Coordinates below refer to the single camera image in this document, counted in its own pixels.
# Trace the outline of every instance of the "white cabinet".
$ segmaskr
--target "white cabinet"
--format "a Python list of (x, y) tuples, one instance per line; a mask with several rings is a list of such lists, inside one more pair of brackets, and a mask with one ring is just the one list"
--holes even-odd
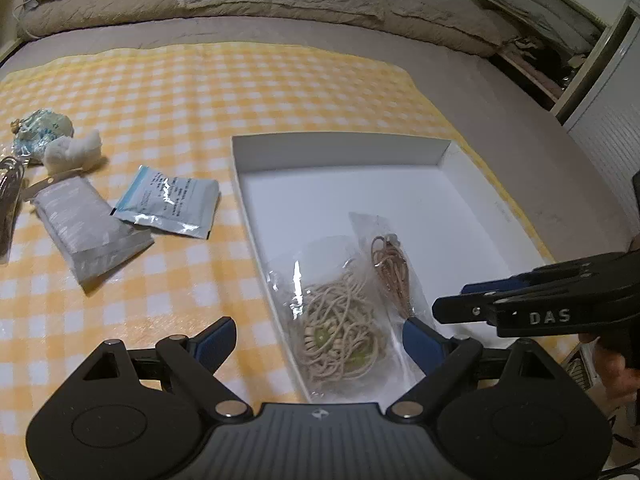
[(640, 230), (631, 178), (640, 170), (640, 18), (564, 123)]

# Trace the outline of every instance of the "white cardboard box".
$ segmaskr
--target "white cardboard box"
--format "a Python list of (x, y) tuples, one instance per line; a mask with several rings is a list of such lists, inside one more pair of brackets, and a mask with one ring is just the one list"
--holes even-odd
[[(263, 270), (318, 238), (353, 236), (349, 212), (389, 219), (430, 304), (458, 294), (466, 283), (545, 264), (508, 205), (450, 140), (353, 132), (260, 134), (233, 137), (232, 156), (236, 193)], [(262, 280), (283, 340), (264, 272)], [(446, 337), (471, 335), (486, 346), (512, 342), (497, 338), (484, 323), (436, 326)], [(284, 349), (292, 380), (308, 399), (286, 344)]]

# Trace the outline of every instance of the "rope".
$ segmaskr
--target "rope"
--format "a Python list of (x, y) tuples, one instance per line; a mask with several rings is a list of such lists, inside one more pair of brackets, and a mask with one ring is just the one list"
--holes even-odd
[(365, 284), (347, 264), (337, 280), (306, 290), (300, 362), (312, 382), (362, 377), (382, 355), (383, 337)]
[(409, 267), (396, 235), (373, 238), (371, 263), (398, 314), (404, 319), (411, 317), (414, 313), (409, 295)]

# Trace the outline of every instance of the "foil packet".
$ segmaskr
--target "foil packet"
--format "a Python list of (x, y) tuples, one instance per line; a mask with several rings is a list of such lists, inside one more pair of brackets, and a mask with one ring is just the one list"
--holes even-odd
[(37, 164), (42, 164), (44, 150), (52, 140), (74, 135), (71, 119), (46, 108), (16, 119), (11, 123), (11, 131), (14, 134), (14, 156)]
[(113, 215), (195, 238), (207, 238), (216, 203), (218, 181), (208, 178), (169, 177), (140, 166), (129, 189), (118, 200)]

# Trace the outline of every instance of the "logo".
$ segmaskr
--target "logo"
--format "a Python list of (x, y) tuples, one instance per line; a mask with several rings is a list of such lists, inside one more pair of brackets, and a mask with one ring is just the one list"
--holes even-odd
[(318, 408), (318, 409), (313, 410), (311, 412), (311, 416), (314, 416), (318, 420), (322, 420), (326, 416), (329, 416), (329, 412), (327, 410), (325, 410), (324, 408)]
[(557, 312), (547, 310), (546, 312), (529, 312), (529, 324), (549, 324), (549, 323), (566, 323), (571, 319), (571, 313), (568, 308), (563, 308)]

